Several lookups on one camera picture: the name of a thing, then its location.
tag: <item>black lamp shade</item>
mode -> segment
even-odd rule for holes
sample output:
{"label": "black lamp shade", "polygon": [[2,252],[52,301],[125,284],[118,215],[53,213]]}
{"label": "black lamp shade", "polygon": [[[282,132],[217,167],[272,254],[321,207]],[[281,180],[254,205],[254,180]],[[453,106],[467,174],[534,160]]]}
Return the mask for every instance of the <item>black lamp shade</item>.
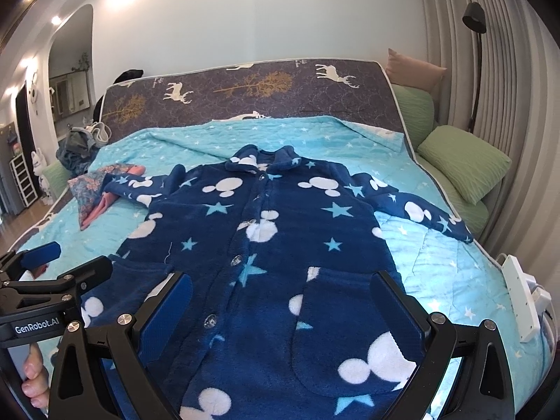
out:
{"label": "black lamp shade", "polygon": [[486,33],[486,15],[482,6],[476,1],[467,5],[463,15],[463,23],[475,33],[481,35]]}

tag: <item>sleeve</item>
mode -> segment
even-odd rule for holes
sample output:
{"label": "sleeve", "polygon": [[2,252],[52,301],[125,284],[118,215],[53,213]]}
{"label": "sleeve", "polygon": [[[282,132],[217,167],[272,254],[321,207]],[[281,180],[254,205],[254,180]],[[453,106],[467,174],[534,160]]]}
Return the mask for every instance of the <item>sleeve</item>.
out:
{"label": "sleeve", "polygon": [[426,199],[408,192],[401,193],[394,186],[363,172],[351,176],[342,164],[335,164],[334,168],[343,187],[356,198],[368,202],[375,211],[409,219],[465,243],[474,240],[461,218],[450,215]]}
{"label": "sleeve", "polygon": [[110,174],[106,175],[103,181],[103,192],[135,200],[149,207],[153,202],[166,199],[181,188],[189,175],[196,178],[197,169],[186,172],[185,166],[177,164],[169,175],[142,177]]}

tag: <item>hand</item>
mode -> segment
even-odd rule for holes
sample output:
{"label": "hand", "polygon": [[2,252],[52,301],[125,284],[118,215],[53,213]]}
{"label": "hand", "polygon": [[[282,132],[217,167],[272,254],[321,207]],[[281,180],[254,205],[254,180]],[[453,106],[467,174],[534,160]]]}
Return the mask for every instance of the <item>hand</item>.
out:
{"label": "hand", "polygon": [[49,373],[43,366],[43,355],[37,343],[29,347],[29,356],[23,364],[27,380],[21,384],[23,393],[31,398],[31,404],[39,409],[49,406]]}

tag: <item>green pillow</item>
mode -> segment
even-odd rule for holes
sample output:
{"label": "green pillow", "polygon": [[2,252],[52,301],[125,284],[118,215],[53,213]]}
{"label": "green pillow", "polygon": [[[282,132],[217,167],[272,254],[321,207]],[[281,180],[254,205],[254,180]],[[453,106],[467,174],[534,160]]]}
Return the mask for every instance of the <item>green pillow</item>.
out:
{"label": "green pillow", "polygon": [[49,190],[52,198],[57,200],[68,186],[70,172],[67,171],[60,161],[56,160],[43,169],[43,175],[49,182]]}
{"label": "green pillow", "polygon": [[409,86],[392,84],[400,113],[416,150],[433,129],[433,99],[428,92]]}
{"label": "green pillow", "polygon": [[453,126],[439,126],[418,147],[468,203],[476,205],[506,175],[511,159],[489,143]]}
{"label": "green pillow", "polygon": [[486,205],[483,202],[477,202],[476,205],[466,202],[457,189],[455,189],[455,186],[453,186],[444,174],[442,174],[419,154],[416,154],[416,159],[418,160],[418,163],[441,185],[447,195],[447,198],[449,199],[449,202],[452,203],[453,207],[457,211],[457,214],[465,222],[470,232],[475,237],[478,237],[482,233],[486,222],[488,222],[488,217],[490,216]]}

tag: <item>silver screw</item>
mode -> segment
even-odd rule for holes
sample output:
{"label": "silver screw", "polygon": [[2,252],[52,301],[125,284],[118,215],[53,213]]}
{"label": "silver screw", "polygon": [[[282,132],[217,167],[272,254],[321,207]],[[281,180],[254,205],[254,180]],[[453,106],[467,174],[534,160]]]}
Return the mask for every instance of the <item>silver screw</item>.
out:
{"label": "silver screw", "polygon": [[77,321],[70,322],[68,324],[68,327],[66,327],[66,329],[70,332],[76,331],[77,329],[79,329],[79,322]]}
{"label": "silver screw", "polygon": [[492,330],[492,331],[496,330],[496,328],[497,328],[497,327],[496,327],[496,323],[495,323],[493,320],[490,320],[490,319],[486,319],[486,320],[484,321],[484,326],[485,326],[488,330]]}
{"label": "silver screw", "polygon": [[436,322],[436,324],[442,325],[445,323],[445,316],[442,313],[433,313],[432,321]]}
{"label": "silver screw", "polygon": [[117,319],[119,325],[127,325],[130,324],[132,320],[132,316],[130,314],[121,314]]}

